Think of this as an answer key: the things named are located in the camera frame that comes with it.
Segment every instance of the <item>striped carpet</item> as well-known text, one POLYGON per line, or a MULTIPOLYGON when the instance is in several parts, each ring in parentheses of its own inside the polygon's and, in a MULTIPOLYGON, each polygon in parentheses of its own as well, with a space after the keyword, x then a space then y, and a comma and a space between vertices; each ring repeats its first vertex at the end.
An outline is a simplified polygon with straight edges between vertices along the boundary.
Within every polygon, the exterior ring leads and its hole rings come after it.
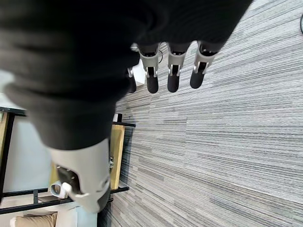
POLYGON ((146 85, 117 104, 127 130, 108 226, 303 227, 302 0, 256 0, 201 88, 146 85))

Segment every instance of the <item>wooden panel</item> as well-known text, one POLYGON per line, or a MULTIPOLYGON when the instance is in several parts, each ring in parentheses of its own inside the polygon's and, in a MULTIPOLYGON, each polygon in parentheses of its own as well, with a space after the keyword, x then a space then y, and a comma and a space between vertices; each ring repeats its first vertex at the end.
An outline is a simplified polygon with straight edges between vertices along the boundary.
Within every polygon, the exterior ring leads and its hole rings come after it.
POLYGON ((53 183, 59 181, 57 167, 53 162, 51 163, 51 168, 52 168, 52 171, 51 171, 51 176, 50 176, 50 180, 49 180, 49 186, 51 186, 53 183))
POLYGON ((0 121, 0 158, 2 160, 2 152, 3 152, 3 145, 6 135, 6 127, 8 125, 8 113, 1 113, 2 114, 2 121, 0 121))
POLYGON ((113 168, 110 173, 111 189, 117 189, 122 160, 125 126, 113 125, 110 137, 110 156, 114 158, 113 168))

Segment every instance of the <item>robotic finger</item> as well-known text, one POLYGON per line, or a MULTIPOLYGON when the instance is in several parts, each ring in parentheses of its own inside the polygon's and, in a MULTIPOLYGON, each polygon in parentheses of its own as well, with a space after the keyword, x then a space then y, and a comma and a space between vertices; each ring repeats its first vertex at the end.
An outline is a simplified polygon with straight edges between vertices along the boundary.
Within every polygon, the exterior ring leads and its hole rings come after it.
POLYGON ((168 43, 169 77, 167 82, 167 88, 170 92, 176 92, 179 88, 180 70, 183 67, 183 62, 189 45, 190 43, 185 43, 185 44, 168 43))
POLYGON ((126 72, 126 77, 130 83, 130 88, 128 90, 129 93, 134 93, 137 90, 137 86, 136 86, 136 81, 134 79, 134 72, 133 72, 133 68, 127 68, 126 72))
POLYGON ((145 70, 147 89, 154 94, 158 91, 158 56, 159 44, 153 45, 138 45, 140 58, 145 70))
POLYGON ((206 70, 212 64, 219 50, 210 50, 209 45, 198 41, 198 49, 194 61, 194 69, 190 78, 190 85, 197 89, 202 85, 206 70))

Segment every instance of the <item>black sleeve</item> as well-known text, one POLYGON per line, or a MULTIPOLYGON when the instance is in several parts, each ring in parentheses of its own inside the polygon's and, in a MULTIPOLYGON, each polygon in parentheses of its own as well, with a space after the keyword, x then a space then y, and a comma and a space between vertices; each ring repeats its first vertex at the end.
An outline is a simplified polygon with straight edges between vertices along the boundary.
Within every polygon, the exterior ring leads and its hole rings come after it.
POLYGON ((110 135, 116 102, 138 63, 133 42, 204 40, 220 49, 251 0, 7 0, 0 2, 0 68, 8 97, 44 144, 80 149, 110 135))
POLYGON ((0 3, 0 68, 14 73, 7 96, 27 110, 47 146, 79 149, 110 135, 130 45, 148 27, 144 5, 125 1, 0 3))

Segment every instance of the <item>robotic hand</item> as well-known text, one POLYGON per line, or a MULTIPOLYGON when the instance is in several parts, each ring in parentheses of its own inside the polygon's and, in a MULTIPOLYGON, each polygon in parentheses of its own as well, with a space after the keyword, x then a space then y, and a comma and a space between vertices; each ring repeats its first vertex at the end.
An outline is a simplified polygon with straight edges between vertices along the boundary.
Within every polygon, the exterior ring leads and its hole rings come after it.
POLYGON ((90 212, 107 203, 111 122, 116 102, 136 91, 132 67, 139 58, 147 89, 156 93, 159 43, 167 42, 168 90, 176 92, 196 40, 190 85, 199 88, 251 1, 0 3, 0 69, 15 76, 5 92, 27 110, 73 200, 90 212))

